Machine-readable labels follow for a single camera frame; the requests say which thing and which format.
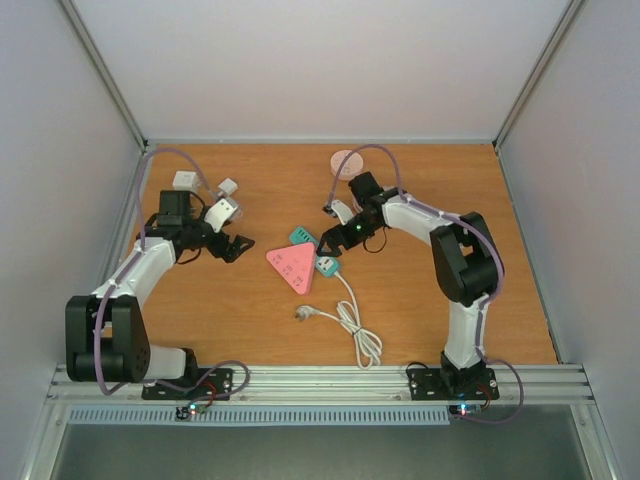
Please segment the teal power strip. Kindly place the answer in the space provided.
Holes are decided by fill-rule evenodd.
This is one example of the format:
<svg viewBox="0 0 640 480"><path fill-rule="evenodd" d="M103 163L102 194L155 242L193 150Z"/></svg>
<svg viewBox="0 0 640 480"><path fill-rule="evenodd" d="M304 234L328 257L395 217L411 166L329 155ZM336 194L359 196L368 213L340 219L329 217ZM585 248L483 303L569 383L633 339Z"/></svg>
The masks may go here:
<svg viewBox="0 0 640 480"><path fill-rule="evenodd" d="M319 241L304 227L298 226L289 234L289 241L292 245L311 243L315 247ZM324 277L330 278L339 273L340 263L335 257L316 257L315 268Z"/></svg>

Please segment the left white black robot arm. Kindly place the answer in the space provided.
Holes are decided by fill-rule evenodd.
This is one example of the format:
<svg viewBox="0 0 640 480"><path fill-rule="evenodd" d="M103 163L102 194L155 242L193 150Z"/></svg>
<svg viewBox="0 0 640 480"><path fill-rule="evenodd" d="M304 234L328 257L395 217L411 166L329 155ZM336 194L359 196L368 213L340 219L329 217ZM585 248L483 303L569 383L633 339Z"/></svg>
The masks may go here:
<svg viewBox="0 0 640 480"><path fill-rule="evenodd" d="M254 240L230 236L224 227L240 215L228 195L208 205L187 190L164 190L159 208L143 223L124 263L89 295L65 308L66 370L74 382L95 382L109 395L127 383L165 382L179 398L195 395L203 381L188 348L151 344L142 309L159 280L182 264L182 255L208 251L236 261Z"/></svg>

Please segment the round pink power strip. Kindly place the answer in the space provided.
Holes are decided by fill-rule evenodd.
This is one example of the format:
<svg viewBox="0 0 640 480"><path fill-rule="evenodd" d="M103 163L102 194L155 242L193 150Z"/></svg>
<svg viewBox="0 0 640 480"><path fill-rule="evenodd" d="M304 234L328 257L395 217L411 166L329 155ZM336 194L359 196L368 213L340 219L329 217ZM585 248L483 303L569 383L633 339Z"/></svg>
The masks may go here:
<svg viewBox="0 0 640 480"><path fill-rule="evenodd" d="M341 181L354 179L363 171L363 167L363 157L359 153L352 154L350 150L337 151L330 158L331 173Z"/></svg>

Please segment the pink triangular power strip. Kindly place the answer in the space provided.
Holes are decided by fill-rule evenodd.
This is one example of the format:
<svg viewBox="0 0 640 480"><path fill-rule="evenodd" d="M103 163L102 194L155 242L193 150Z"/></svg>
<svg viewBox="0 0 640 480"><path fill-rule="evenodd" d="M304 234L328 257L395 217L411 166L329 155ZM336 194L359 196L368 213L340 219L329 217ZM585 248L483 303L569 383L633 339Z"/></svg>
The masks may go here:
<svg viewBox="0 0 640 480"><path fill-rule="evenodd" d="M305 242L270 250L265 258L298 295L310 292L316 262L316 247L313 243Z"/></svg>

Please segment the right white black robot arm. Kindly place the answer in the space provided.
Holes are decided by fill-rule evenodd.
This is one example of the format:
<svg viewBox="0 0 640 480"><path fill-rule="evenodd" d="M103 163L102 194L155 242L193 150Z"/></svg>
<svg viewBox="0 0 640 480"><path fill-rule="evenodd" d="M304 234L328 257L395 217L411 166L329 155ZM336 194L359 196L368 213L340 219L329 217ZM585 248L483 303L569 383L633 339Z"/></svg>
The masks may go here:
<svg viewBox="0 0 640 480"><path fill-rule="evenodd" d="M399 187L383 189L369 172L348 187L360 211L330 195L323 211L339 224L321 235L316 253L338 257L381 229L403 231L430 246L437 283L449 300L439 383L450 397L467 394L486 370L486 317L504 281L504 265L483 216L439 210Z"/></svg>

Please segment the white usb charger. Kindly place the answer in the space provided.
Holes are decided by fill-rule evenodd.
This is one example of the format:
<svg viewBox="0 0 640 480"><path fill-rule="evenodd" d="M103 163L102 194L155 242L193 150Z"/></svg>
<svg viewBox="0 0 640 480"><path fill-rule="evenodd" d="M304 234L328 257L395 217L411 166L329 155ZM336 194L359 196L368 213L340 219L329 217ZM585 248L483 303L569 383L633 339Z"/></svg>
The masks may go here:
<svg viewBox="0 0 640 480"><path fill-rule="evenodd" d="M226 178L218 184L220 196L232 196L238 190L238 184L231 178Z"/></svg>

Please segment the white cube socket adapter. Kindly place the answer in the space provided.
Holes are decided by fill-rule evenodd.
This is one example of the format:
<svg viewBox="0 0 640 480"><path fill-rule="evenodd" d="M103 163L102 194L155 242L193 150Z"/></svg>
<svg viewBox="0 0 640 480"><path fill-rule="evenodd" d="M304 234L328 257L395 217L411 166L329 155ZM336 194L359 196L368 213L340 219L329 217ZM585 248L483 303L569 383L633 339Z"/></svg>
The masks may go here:
<svg viewBox="0 0 640 480"><path fill-rule="evenodd" d="M172 187L174 190L197 193L200 186L200 178L194 171L179 170L175 173L172 181Z"/></svg>

